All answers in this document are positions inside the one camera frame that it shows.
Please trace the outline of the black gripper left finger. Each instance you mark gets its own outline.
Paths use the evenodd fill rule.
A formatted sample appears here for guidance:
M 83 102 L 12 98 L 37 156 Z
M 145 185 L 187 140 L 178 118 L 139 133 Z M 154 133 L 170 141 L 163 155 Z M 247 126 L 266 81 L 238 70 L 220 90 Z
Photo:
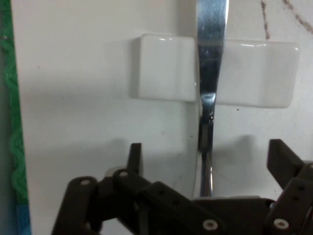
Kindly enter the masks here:
M 111 169 L 103 180 L 72 179 L 52 233 L 97 235 L 117 219 L 134 235 L 223 235 L 225 223 L 161 182 L 142 174 L 141 144 L 130 147 L 127 166 Z

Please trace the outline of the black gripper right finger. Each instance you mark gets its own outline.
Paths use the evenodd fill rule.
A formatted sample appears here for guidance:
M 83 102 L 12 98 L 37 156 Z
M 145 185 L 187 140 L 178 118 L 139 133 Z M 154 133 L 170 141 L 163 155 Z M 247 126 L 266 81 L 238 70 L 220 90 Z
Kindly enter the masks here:
M 269 235 L 313 233 L 313 163 L 281 139 L 269 141 L 267 168 L 283 190 L 265 220 Z

